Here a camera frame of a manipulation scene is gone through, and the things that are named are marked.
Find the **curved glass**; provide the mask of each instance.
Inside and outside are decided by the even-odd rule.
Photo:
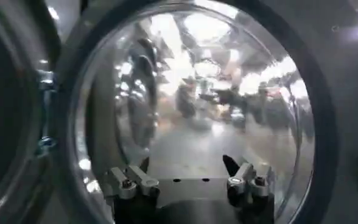
[[[110,33],[83,72],[83,170],[99,179],[149,158],[157,179],[228,177],[229,155],[273,168],[278,223],[300,207],[314,156],[310,101],[293,59],[245,12],[212,1],[151,6]],[[85,184],[99,193],[95,176]]]

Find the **hex bolt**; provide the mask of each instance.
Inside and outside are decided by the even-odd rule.
[[[132,184],[133,184],[133,182],[131,180],[126,179],[126,180],[124,180],[122,182],[122,187],[123,188],[130,188],[132,186]]]
[[[55,146],[57,142],[55,139],[45,136],[38,142],[38,150],[35,152],[37,156],[47,155]]]
[[[264,177],[256,177],[254,179],[254,183],[258,186],[265,186],[265,178]]]

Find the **washing machine door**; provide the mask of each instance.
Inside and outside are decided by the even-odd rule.
[[[40,74],[50,74],[59,50],[51,24],[43,4],[0,1],[0,223],[29,222],[51,192],[46,161],[36,154]]]
[[[229,177],[223,155],[273,168],[276,223],[358,219],[347,0],[94,1],[56,73],[52,167],[77,223],[113,222],[110,168],[208,182]]]

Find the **metal clamp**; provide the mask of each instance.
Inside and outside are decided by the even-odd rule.
[[[261,166],[256,170],[256,177],[250,182],[251,193],[259,197],[269,196],[272,179],[271,167]]]
[[[242,194],[245,191],[245,184],[253,176],[253,165],[249,163],[243,163],[235,176],[229,177],[227,182],[228,189],[235,188],[237,194]]]
[[[159,181],[148,176],[138,166],[129,166],[126,174],[140,186],[143,195],[155,197],[159,194]]]
[[[118,167],[110,169],[107,181],[113,188],[114,194],[118,194],[119,198],[127,200],[136,196],[137,184],[129,180]]]

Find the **ceiling light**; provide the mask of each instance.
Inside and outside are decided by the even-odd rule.
[[[211,58],[211,50],[205,49],[202,53],[202,58]]]
[[[132,64],[130,64],[129,62],[125,62],[124,64],[122,64],[121,67],[122,74],[129,75],[131,70],[132,70]]]
[[[230,49],[230,60],[231,61],[238,61],[240,57],[240,53],[236,49]]]
[[[278,65],[283,73],[291,73],[297,70],[294,61],[290,57],[285,57]]]
[[[79,161],[79,167],[82,170],[91,170],[91,161],[89,159],[82,159]]]
[[[179,28],[171,14],[165,13],[152,17],[151,33],[160,35],[165,44],[174,54],[181,55],[182,40]]]
[[[220,67],[211,61],[203,61],[194,65],[194,69],[198,75],[207,77],[211,75],[218,75]]]
[[[232,19],[235,19],[237,13],[239,12],[236,8],[221,2],[209,0],[195,0],[195,4],[220,12]]]
[[[86,186],[87,191],[90,193],[93,192],[100,192],[100,187],[99,187],[99,183],[97,180],[93,180],[91,182],[89,182]]]
[[[219,39],[231,29],[224,21],[200,13],[188,16],[184,24],[188,32],[199,42]]]
[[[241,84],[240,84],[240,89],[239,89],[239,94],[240,95],[253,95],[258,93],[258,88],[261,82],[261,78],[260,75],[256,74],[256,73],[249,73],[246,76],[243,77]]]

